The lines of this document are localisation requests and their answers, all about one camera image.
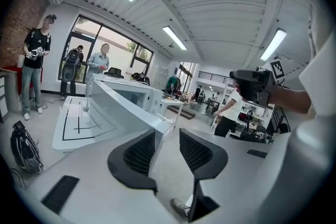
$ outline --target shoe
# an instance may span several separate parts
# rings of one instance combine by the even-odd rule
[[[171,199],[170,204],[184,219],[189,219],[190,207],[186,206],[183,202],[176,198]]]

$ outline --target white ceiling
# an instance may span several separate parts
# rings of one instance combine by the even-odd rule
[[[254,69],[260,47],[267,47],[276,28],[288,35],[277,52],[287,73],[310,58],[308,0],[82,0],[128,23],[173,60],[229,68]],[[182,51],[162,30],[169,25],[185,43]]]

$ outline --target brick wall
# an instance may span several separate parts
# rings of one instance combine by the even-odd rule
[[[47,0],[12,0],[0,24],[0,68],[16,66],[28,28],[38,24],[48,6]]]

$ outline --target window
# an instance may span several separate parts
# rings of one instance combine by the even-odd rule
[[[82,45],[84,58],[77,73],[76,82],[85,83],[88,70],[86,62],[93,53],[100,52],[101,46],[105,43],[110,45],[107,54],[110,59],[109,68],[118,68],[122,74],[129,68],[132,68],[131,72],[133,73],[147,73],[153,56],[152,51],[102,24],[79,16],[64,47],[58,79],[61,80],[65,58],[70,50]]]
[[[138,45],[131,63],[132,72],[147,74],[152,55],[152,51]]]
[[[188,91],[194,68],[195,63],[180,62],[180,68],[177,72],[177,77],[181,80],[181,92]]]

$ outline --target black backpack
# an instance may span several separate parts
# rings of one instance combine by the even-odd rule
[[[38,148],[21,121],[13,126],[11,148],[17,165],[28,173],[43,170]]]

